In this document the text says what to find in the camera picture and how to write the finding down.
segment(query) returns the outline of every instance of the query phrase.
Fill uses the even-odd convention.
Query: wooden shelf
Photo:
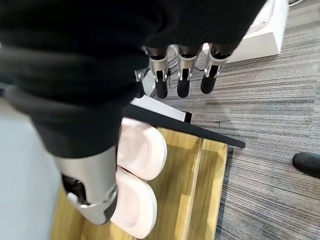
[[[149,181],[157,220],[146,240],[212,240],[219,213],[228,146],[159,129],[168,148],[161,174]],[[82,217],[60,190],[52,240],[136,240],[115,224],[96,226]]]

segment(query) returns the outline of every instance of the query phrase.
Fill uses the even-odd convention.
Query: striped carpet
[[[227,64],[209,95],[201,79],[196,71],[187,98],[169,88],[163,102],[246,142],[228,158],[216,239],[319,240],[320,179],[297,171],[292,158],[320,153],[320,1],[290,9],[280,55]]]

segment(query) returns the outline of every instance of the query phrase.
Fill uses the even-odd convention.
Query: slipper
[[[122,119],[117,165],[149,181],[161,173],[166,158],[166,140],[155,127],[129,118]]]
[[[135,238],[145,238],[157,219],[157,199],[152,188],[130,172],[117,167],[118,196],[111,222]]]

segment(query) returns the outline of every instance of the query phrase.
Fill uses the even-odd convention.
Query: silver metal part
[[[165,82],[167,81],[167,75],[168,75],[168,55],[166,54],[163,59],[160,60],[155,60],[149,57],[149,63],[150,67],[154,76],[154,80],[156,82],[159,82],[157,72],[161,71],[162,72],[162,81]]]
[[[187,81],[190,81],[192,71],[194,69],[198,55],[193,57],[183,57],[180,54],[178,55],[178,78],[180,81],[183,80],[183,69],[188,69],[188,78]]]
[[[63,175],[83,184],[87,202],[97,204],[109,201],[116,188],[116,154],[116,146],[112,146],[89,157],[55,157],[55,162]]]
[[[78,196],[67,193],[68,199],[78,211],[93,224],[104,224],[106,210],[116,201],[116,146],[89,157],[55,157],[55,163],[61,174],[78,180],[85,189],[88,204],[78,201]]]
[[[135,80],[139,83],[143,80],[143,74],[141,71],[139,70],[135,70],[134,71],[134,75],[135,75]]]
[[[67,198],[75,206],[75,208],[91,223],[102,225],[109,220],[106,218],[105,211],[115,201],[116,195],[117,189],[115,188],[110,200],[90,205],[79,204],[78,197],[71,192],[67,194]]]
[[[224,59],[217,59],[214,58],[211,54],[212,44],[209,44],[210,48],[208,51],[208,56],[206,58],[205,68],[204,68],[204,75],[208,78],[210,75],[210,70],[212,66],[218,66],[218,70],[216,74],[214,75],[214,78],[217,78],[221,72],[222,67],[226,64],[228,60],[228,56]]]

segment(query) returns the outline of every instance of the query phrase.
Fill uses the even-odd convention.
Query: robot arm
[[[15,85],[6,98],[30,116],[55,156],[68,199],[89,221],[106,223],[117,204],[117,145],[123,108],[137,91],[134,71],[149,58],[164,98],[167,47],[177,44],[178,95],[186,97],[199,49],[211,43],[201,84],[210,92],[264,2],[0,3],[0,73]]]

